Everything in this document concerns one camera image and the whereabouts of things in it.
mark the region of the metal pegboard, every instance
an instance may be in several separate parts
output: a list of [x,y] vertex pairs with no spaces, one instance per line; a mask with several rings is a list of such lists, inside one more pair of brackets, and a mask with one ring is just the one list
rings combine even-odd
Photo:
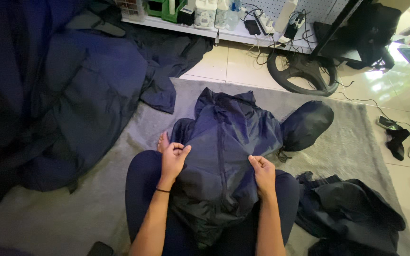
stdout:
[[[315,21],[332,24],[349,0],[298,0],[295,10],[311,12],[306,16],[308,23]],[[243,0],[243,3],[257,5],[265,14],[276,21],[286,0]]]

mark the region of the hand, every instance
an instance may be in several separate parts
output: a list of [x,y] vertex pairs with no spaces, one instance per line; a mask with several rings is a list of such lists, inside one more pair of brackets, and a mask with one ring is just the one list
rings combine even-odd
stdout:
[[191,151],[191,146],[183,146],[181,143],[170,143],[162,153],[162,172],[158,183],[158,189],[170,190],[176,177],[185,164],[186,156]]
[[275,192],[275,165],[266,160],[262,156],[248,157],[249,162],[254,167],[256,183],[259,188],[259,195],[264,199],[271,195],[276,195]]

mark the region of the tile floor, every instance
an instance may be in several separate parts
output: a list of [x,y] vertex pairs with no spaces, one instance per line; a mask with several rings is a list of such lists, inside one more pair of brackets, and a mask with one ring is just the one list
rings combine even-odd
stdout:
[[[348,98],[374,99],[378,102],[384,113],[391,119],[410,124],[410,64],[396,50],[398,47],[407,47],[392,43],[390,52],[396,61],[395,67],[383,73],[369,68],[354,70],[342,65],[338,68],[340,81],[350,87],[340,86],[338,91],[345,93]],[[212,82],[226,82],[244,84],[255,87],[265,87],[275,90],[284,90],[268,73],[266,65],[258,65],[256,58],[258,52],[248,52],[250,46],[221,41],[219,46],[205,54],[203,60],[180,78],[190,80],[206,80]],[[266,60],[267,54],[261,54],[259,62]],[[282,68],[282,59],[276,60],[278,68]],[[309,88],[306,80],[294,78],[291,80],[298,86]],[[338,100],[347,100],[342,94],[335,93],[331,96]],[[410,159],[405,158],[400,162],[396,160],[385,147],[386,135],[383,128],[376,125],[375,120],[380,112],[374,102],[361,102],[367,104],[368,117],[372,121],[373,131],[384,156],[387,168],[392,176],[396,194],[400,200],[407,222],[410,225]],[[403,143],[409,147],[409,140]]]

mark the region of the navy pants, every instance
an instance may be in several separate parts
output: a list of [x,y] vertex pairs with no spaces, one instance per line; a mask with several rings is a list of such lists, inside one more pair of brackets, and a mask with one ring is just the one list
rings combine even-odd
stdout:
[[[161,156],[161,153],[154,150],[143,151],[134,157],[129,166],[126,179],[126,214],[132,242],[142,225],[161,177]],[[276,170],[276,197],[284,244],[289,239],[297,215],[299,196],[299,185],[292,175]],[[197,248],[192,231],[168,209],[162,255],[254,256],[259,209],[260,204],[257,203],[242,223],[225,229],[219,240],[206,250]]]

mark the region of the forearm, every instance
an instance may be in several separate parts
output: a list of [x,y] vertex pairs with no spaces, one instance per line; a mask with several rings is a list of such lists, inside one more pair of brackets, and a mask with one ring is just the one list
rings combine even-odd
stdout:
[[[161,178],[158,188],[170,190],[172,184],[172,181],[166,181]],[[160,256],[162,254],[169,195],[166,192],[155,191],[144,221],[131,246],[130,255]]]
[[259,226],[257,229],[257,256],[285,256],[281,235],[276,193],[270,193],[261,199]]

